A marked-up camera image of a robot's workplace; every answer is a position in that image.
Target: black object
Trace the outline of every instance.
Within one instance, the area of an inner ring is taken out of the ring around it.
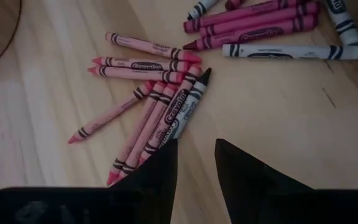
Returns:
[[[358,223],[358,190],[313,190],[223,139],[215,159],[233,224]]]
[[[177,140],[109,189],[0,190],[0,223],[170,223],[177,183]]]

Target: white crayon wrapper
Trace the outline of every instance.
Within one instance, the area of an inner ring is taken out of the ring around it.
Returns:
[[[225,44],[226,57],[357,60],[358,46]]]
[[[193,114],[194,110],[197,107],[198,102],[200,101],[203,93],[206,89],[206,86],[200,82],[194,84],[193,89],[189,92],[183,106],[181,107],[176,118],[173,120],[169,130],[165,134],[160,147],[167,143],[171,139],[178,139],[183,129],[185,128],[187,121],[190,116]]]
[[[328,14],[344,45],[358,44],[358,31],[343,0],[325,0]]]
[[[206,13],[208,9],[210,9],[212,6],[214,6],[219,0],[200,0],[198,1],[197,5],[195,5],[191,11],[189,12],[189,15],[193,19],[198,19],[200,16]]]

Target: light pink crayon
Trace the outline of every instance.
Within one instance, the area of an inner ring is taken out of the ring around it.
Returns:
[[[68,140],[68,144],[82,141],[89,136],[91,136],[95,131],[99,128],[106,125],[112,119],[123,113],[124,111],[131,108],[134,104],[145,98],[153,89],[155,82],[149,81],[141,84],[138,88],[133,91],[133,95],[131,95],[128,99],[119,103],[117,106],[113,106],[102,115],[93,119],[86,123],[82,128],[76,131],[72,137]]]
[[[142,165],[146,159],[148,159],[153,153],[156,152],[160,143],[164,139],[165,134],[169,130],[173,120],[179,113],[181,106],[185,102],[190,90],[193,88],[194,83],[197,81],[198,77],[200,77],[201,72],[201,69],[198,67],[190,67],[188,74],[179,86],[177,93],[173,97],[173,100],[169,104],[167,110],[164,112],[164,115],[158,122],[157,127],[147,142],[142,154],[140,155],[139,165]]]
[[[172,71],[172,72],[187,72],[190,68],[189,62],[181,62],[173,60],[164,62],[159,60],[147,60],[136,58],[119,58],[119,57],[98,57],[92,60],[98,65],[109,67],[132,68],[138,70],[148,71]]]
[[[246,0],[227,0],[224,7],[227,11],[235,10],[240,7]]]
[[[185,74],[183,72],[169,71],[145,71],[129,68],[116,68],[107,66],[96,66],[89,68],[89,72],[104,78],[126,78],[131,80],[153,80],[167,83],[181,83]]]
[[[163,92],[166,85],[167,84],[163,82],[157,82],[154,85],[153,90],[150,92],[149,97],[147,98],[145,105],[143,106],[142,113],[140,114],[140,120],[136,124],[136,128],[134,132],[125,141],[124,146],[122,147],[116,160],[114,161],[114,163],[110,168],[109,178],[107,180],[107,186],[110,186],[113,183],[113,181],[115,181],[118,178],[118,175],[122,170],[125,161],[127,160],[129,154],[131,153],[137,138],[139,137],[140,133],[143,130],[143,127],[145,126],[150,115],[152,114],[153,109],[157,104],[158,99],[160,98],[160,95]]]
[[[112,42],[113,44],[130,47],[132,49],[141,50],[151,54],[163,56],[166,58],[181,60],[192,63],[201,63],[202,59],[191,53],[184,50],[166,47],[164,45],[151,43],[146,40],[140,40],[132,37],[126,37],[120,34],[107,32],[105,36],[106,40]]]
[[[186,44],[183,48],[187,50],[205,50],[218,48],[223,44],[242,44],[268,37],[312,30],[317,26],[317,23],[318,17],[316,15],[297,17],[274,24],[264,24],[212,37],[205,37]]]
[[[147,141],[149,140],[149,137],[152,135],[153,130],[160,121],[177,90],[178,87],[172,84],[168,84],[167,87],[165,87],[160,98],[158,99],[157,104],[154,107],[152,114],[150,115],[145,126],[143,127],[142,132],[137,138],[131,153],[125,161],[125,164],[122,167],[122,171],[119,173],[119,177],[112,184],[120,181],[122,178],[126,177],[136,169],[140,154],[142,153]]]
[[[200,29],[202,37],[223,34],[230,31],[250,28],[273,22],[280,22],[300,16],[315,15],[320,12],[320,2],[309,2],[296,7],[274,11],[268,14],[245,17],[220,24],[213,24]]]
[[[197,32],[201,27],[228,22],[243,17],[264,14],[267,12],[273,12],[276,10],[303,4],[308,1],[309,0],[271,0],[253,6],[236,9],[230,12],[222,12],[212,16],[204,16],[192,21],[186,21],[183,23],[183,28],[185,29],[186,33]]]

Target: crayon pile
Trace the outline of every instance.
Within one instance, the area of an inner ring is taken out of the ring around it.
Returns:
[[[88,71],[97,77],[145,80],[128,99],[86,123],[68,140],[69,144],[85,140],[147,98],[134,132],[111,166],[107,181],[110,186],[137,169],[168,140],[179,138],[208,85],[211,69],[202,74],[201,59],[184,50],[111,32],[106,33],[106,40],[171,59],[99,57],[92,60],[97,66]]]
[[[318,25],[320,2],[269,0],[253,6],[228,0],[227,12],[201,17],[216,0],[201,0],[183,23],[186,33],[201,38],[183,46],[186,50],[223,48],[226,57],[358,59],[358,32],[343,0],[323,0],[344,46],[251,45],[253,40],[313,30]]]

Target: black pointed tip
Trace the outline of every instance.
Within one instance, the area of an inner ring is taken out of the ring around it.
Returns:
[[[204,85],[208,85],[209,82],[209,76],[212,73],[212,68],[208,68],[204,74],[202,74],[202,76],[198,79],[198,82],[204,84]]]

